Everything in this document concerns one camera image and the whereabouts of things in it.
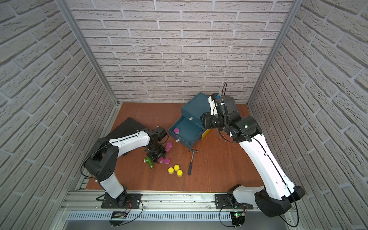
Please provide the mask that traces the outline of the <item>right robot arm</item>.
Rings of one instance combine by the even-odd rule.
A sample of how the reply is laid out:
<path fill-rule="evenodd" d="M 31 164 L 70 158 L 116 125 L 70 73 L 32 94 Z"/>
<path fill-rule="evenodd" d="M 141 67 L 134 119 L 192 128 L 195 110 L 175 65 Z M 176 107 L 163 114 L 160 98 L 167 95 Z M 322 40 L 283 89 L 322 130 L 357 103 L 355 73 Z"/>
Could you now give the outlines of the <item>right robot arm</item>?
<path fill-rule="evenodd" d="M 238 143 L 253 162 L 264 185 L 245 187 L 236 185 L 228 191 L 233 206 L 250 204 L 257 206 L 266 216 L 285 214 L 292 203 L 300 200 L 305 191 L 286 176 L 273 156 L 261 127 L 251 117 L 241 117 L 230 96 L 212 94 L 209 97 L 210 112 L 200 120 L 204 128 L 216 128 L 226 132 Z"/>

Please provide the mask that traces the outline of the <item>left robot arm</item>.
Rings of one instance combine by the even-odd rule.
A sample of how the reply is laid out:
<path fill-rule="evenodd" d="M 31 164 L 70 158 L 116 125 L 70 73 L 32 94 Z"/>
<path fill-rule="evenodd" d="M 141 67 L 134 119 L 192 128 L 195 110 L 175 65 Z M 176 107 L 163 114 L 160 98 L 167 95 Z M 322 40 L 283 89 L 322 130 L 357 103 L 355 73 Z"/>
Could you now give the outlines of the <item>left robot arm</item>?
<path fill-rule="evenodd" d="M 148 128 L 137 130 L 133 134 L 117 139 L 100 138 L 88 153 L 82 167 L 95 178 L 114 202 L 125 203 L 126 188 L 120 184 L 115 175 L 118 158 L 132 150 L 145 147 L 147 157 L 144 161 L 153 169 L 154 164 L 166 156 L 166 148 L 161 143 L 166 136 L 166 130 L 159 126 L 155 130 Z"/>

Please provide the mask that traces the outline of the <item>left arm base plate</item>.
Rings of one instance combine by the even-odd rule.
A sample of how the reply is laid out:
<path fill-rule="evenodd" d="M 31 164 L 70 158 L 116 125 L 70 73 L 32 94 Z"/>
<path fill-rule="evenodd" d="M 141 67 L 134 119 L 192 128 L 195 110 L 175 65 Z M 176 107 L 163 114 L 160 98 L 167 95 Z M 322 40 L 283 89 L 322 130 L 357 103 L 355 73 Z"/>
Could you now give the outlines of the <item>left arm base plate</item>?
<path fill-rule="evenodd" d="M 139 209 L 142 194 L 122 194 L 118 198 L 112 198 L 108 193 L 102 199 L 102 209 Z"/>

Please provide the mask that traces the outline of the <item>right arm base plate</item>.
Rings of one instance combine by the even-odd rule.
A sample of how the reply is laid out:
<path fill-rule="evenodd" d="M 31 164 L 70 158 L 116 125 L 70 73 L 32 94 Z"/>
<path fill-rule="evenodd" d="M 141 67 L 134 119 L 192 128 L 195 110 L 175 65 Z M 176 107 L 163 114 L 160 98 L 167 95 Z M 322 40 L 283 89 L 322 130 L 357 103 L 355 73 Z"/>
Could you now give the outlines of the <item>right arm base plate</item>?
<path fill-rule="evenodd" d="M 216 209 L 254 209 L 251 204 L 238 203 L 232 195 L 215 194 L 214 201 Z"/>

